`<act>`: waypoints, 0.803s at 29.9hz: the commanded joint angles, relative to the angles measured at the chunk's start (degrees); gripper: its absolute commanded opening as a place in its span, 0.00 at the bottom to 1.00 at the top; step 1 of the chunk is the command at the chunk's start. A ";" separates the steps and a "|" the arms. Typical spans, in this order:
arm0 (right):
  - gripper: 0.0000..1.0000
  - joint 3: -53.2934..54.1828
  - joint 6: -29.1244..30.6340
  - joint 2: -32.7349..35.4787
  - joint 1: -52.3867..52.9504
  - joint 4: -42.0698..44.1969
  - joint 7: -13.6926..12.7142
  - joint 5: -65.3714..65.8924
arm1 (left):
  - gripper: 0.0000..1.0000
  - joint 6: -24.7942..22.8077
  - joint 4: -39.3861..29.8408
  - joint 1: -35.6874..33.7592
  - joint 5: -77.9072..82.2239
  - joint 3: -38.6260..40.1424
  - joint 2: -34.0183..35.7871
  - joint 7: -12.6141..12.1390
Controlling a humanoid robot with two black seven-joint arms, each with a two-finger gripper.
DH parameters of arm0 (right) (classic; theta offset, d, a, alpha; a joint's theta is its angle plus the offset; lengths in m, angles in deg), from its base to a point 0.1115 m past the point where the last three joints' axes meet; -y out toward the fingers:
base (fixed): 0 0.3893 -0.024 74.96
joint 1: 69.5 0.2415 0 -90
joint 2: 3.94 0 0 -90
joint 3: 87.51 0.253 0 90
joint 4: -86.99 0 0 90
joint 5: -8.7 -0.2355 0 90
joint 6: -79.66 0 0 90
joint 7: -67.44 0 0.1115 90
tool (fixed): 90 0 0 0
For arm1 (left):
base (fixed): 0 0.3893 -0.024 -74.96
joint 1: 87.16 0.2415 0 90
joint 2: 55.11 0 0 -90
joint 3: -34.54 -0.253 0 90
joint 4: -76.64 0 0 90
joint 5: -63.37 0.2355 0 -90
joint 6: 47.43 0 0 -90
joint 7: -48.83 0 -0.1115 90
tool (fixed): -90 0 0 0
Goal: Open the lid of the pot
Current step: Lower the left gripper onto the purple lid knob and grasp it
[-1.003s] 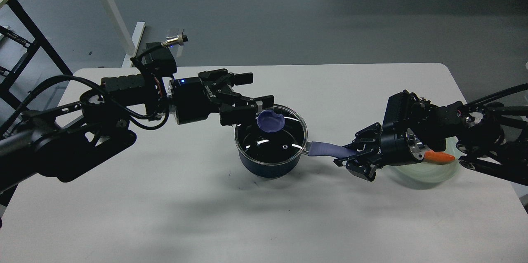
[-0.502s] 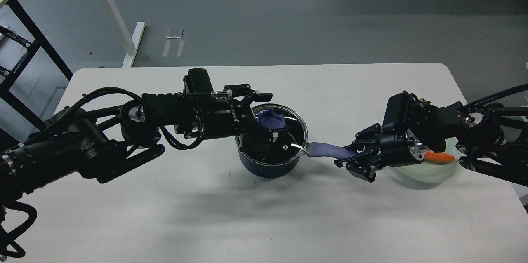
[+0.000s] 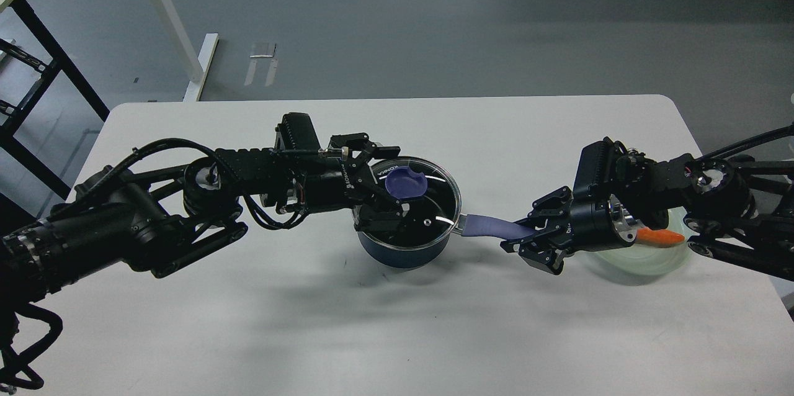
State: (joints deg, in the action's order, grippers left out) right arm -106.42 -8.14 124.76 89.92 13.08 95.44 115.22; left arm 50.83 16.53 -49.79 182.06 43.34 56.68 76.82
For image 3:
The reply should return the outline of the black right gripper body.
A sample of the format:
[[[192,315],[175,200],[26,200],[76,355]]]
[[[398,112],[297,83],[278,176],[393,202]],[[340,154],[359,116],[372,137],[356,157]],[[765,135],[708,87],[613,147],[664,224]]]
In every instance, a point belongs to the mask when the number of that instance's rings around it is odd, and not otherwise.
[[[568,224],[570,240],[566,248],[570,251],[612,251],[637,241],[637,220],[616,196],[574,201]]]

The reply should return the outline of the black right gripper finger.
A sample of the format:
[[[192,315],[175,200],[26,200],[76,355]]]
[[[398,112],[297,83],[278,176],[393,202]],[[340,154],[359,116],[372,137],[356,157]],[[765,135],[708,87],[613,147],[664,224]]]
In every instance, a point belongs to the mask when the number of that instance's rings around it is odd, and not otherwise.
[[[519,230],[507,235],[500,241],[500,247],[507,253],[516,253],[528,266],[539,271],[559,276],[564,269],[564,261],[573,252],[556,246],[545,234],[535,230]]]
[[[565,221],[570,215],[573,192],[568,186],[560,187],[533,201],[527,221],[533,227],[546,227],[549,222]]]

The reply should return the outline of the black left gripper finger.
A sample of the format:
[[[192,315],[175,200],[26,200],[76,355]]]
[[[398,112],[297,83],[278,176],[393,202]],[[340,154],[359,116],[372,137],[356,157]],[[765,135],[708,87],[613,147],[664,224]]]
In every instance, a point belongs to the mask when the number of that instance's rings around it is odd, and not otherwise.
[[[355,207],[355,229],[366,233],[392,233],[404,222],[403,205],[397,202],[383,183],[375,184],[379,191]]]
[[[341,151],[341,162],[358,168],[371,160],[389,160],[400,155],[399,145],[381,145],[370,139],[367,133],[332,135],[330,148]]]

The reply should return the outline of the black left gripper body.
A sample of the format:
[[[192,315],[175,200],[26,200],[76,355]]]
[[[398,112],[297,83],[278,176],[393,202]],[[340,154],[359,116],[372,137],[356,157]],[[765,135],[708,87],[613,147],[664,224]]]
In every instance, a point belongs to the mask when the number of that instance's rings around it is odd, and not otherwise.
[[[303,165],[303,203],[307,210],[351,209],[365,201],[358,173],[360,164],[321,159]]]

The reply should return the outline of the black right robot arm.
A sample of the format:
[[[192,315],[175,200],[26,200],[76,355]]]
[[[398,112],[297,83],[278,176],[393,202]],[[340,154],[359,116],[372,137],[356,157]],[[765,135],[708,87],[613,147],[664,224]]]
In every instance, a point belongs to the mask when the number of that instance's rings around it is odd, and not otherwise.
[[[684,209],[695,253],[788,281],[793,275],[791,161],[756,161],[746,150],[792,135],[792,126],[707,155],[655,161],[620,141],[583,148],[573,186],[533,201],[522,233],[500,243],[528,265],[559,275],[579,251],[632,246],[638,227],[663,229],[670,209]]]

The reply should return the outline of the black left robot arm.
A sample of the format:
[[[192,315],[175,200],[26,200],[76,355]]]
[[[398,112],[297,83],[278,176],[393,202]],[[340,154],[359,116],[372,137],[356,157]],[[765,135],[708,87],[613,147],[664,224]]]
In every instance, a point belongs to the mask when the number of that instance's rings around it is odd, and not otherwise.
[[[122,261],[167,277],[240,240],[244,210],[267,231],[289,230],[311,214],[357,209],[357,231],[394,231],[417,187],[379,181],[374,160],[396,145],[366,133],[335,135],[321,147],[308,114],[287,113],[275,145],[210,149],[163,138],[134,149],[76,186],[74,201],[2,236],[2,392],[36,390],[31,363],[62,333],[62,319],[37,302]]]

